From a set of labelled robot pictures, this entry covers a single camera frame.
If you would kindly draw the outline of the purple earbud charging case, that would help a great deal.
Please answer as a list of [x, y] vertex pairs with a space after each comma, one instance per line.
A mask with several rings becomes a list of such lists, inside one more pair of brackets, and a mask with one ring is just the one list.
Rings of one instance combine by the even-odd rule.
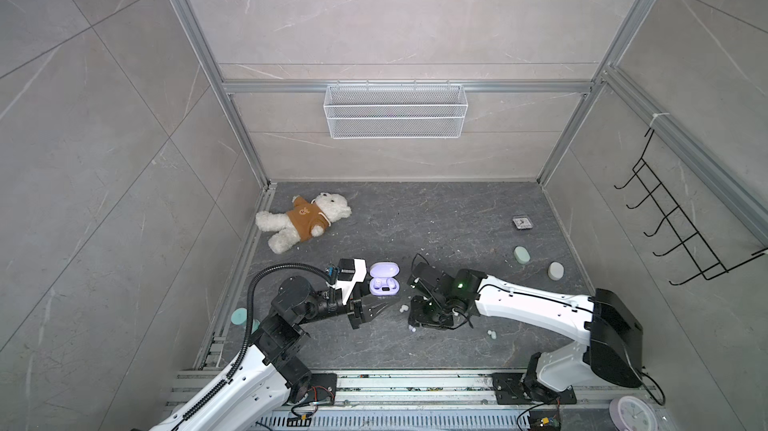
[[400, 283], [397, 276], [399, 266], [394, 262], [377, 262], [370, 267], [369, 291], [374, 296], [395, 296], [399, 293]]

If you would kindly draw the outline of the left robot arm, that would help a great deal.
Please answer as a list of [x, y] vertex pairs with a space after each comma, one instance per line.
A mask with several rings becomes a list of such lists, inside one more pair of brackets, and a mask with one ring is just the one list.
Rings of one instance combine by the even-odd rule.
[[[316, 290], [302, 276], [290, 276], [279, 286], [268, 315], [254, 327], [257, 285], [265, 277], [287, 270], [322, 278]], [[189, 402], [154, 426], [156, 430], [247, 430], [265, 414], [296, 402], [310, 389], [312, 372], [298, 357], [309, 334], [301, 326], [336, 316], [352, 328], [375, 319], [398, 301], [369, 290], [367, 266], [361, 259], [343, 259], [326, 269], [281, 263], [259, 271], [247, 294], [245, 335], [238, 354]]]

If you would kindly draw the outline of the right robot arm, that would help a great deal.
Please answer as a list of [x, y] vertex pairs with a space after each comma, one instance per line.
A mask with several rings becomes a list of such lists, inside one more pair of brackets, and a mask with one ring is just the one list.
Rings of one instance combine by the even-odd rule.
[[567, 295], [524, 287], [485, 272], [461, 269], [450, 275], [422, 255], [411, 263], [408, 284], [417, 291], [408, 322], [414, 328], [457, 330], [474, 316], [504, 318], [570, 339], [555, 351], [536, 352], [520, 379], [524, 396], [552, 402], [577, 384], [600, 379], [643, 389], [659, 406], [661, 386], [643, 369], [644, 330], [617, 294]]

